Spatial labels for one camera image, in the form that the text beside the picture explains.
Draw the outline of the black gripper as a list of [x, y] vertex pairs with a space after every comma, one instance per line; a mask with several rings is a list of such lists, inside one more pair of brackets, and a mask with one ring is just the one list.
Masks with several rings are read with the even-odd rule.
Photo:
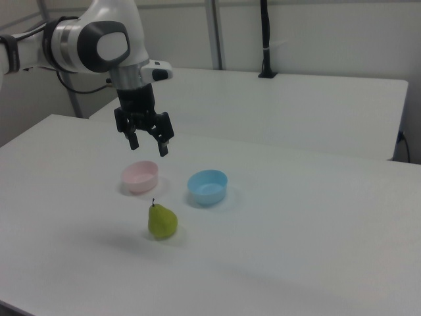
[[148, 129], [157, 141], [160, 156], [167, 155], [174, 130], [167, 112], [155, 112], [152, 84], [134, 90], [117, 90], [117, 94], [120, 107], [114, 110], [116, 128], [129, 141], [130, 149], [139, 147], [136, 129]]

